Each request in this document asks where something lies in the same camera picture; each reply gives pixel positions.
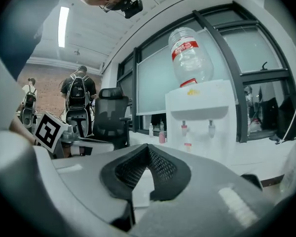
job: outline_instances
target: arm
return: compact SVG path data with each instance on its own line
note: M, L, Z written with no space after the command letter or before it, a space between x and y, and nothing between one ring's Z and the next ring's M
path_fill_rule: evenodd
M61 87L60 94L62 98L67 98L67 89L68 88L68 81L67 79L64 80L63 86Z
M96 99L97 97L97 90L95 89L95 83L94 81L92 81L92 83L90 84L90 87L88 89L88 91L90 92L90 97L92 99Z
M25 128L17 116L14 116L10 125L10 131L15 132L26 138L31 145L35 144L34 136Z

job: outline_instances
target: white shirt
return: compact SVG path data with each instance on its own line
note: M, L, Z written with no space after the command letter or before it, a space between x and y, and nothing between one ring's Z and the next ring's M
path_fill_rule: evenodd
M31 86L31 90L30 90L30 86L27 84L27 85L25 85L23 88L23 91L24 91L24 98L23 98L23 101L22 101L22 103L24 103L24 101L25 101L25 98L26 98L26 94L30 91L30 92L34 92L35 91L35 87L34 86Z

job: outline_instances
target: small bottle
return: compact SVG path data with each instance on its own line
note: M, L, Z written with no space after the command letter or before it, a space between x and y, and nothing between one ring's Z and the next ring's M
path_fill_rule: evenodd
M161 123L160 123L159 143L160 143L160 144L164 144L164 143L166 143L166 136L165 136L165 134L164 134L164 124L163 124L162 121L161 121Z
M150 123L149 125L149 136L152 138L153 137L153 126L152 124Z
M166 143L166 137L165 137L164 131L159 132L159 143L160 144Z
M164 124L162 121L160 122L160 131L164 131Z

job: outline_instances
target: window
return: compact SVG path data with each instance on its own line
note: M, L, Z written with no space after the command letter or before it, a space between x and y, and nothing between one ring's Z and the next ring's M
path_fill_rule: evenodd
M155 52L159 51L160 49L164 48L169 43L169 36L170 34L179 27L189 27L195 31L199 31L202 27L195 21L195 19L188 20L182 24L179 24L172 29L168 30L166 33L158 37L156 40L148 44L142 49L142 58L141 60L145 60L150 55L154 54Z
M248 136L260 131L276 131L278 109L284 101L281 81L244 86L248 108Z
M221 32L235 56L241 72L282 68L268 40L257 28L240 28Z
M224 10L221 12L208 13L204 15L204 17L212 26L243 20L243 18L233 10Z
M120 87L122 88L122 91L125 96L129 98L131 101L133 98L133 80L132 80L132 74L125 77L123 80L119 82Z
M134 60L132 57L129 61L127 61L125 63L123 74L125 74L127 71L130 71L131 69L133 69L133 63L134 63Z
M225 59L206 30L198 33L214 65L213 80L231 80ZM137 115L165 113L165 95L179 88L168 46L138 64Z
M212 80L231 81L237 141L272 136L278 129L279 107L288 94L295 92L294 81L268 30L235 3L193 11L144 41L120 64L118 85L125 95L135 98L126 113L132 115L133 131L148 134L150 123L154 131L159 131L161 122L166 130L165 95L179 87L168 38L179 27L197 31L198 41L214 66Z

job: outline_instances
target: white wall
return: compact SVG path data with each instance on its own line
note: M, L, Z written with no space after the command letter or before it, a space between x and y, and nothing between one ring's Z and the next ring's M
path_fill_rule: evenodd
M118 64L111 62L105 70L102 77L101 89L104 88L115 88L117 80Z

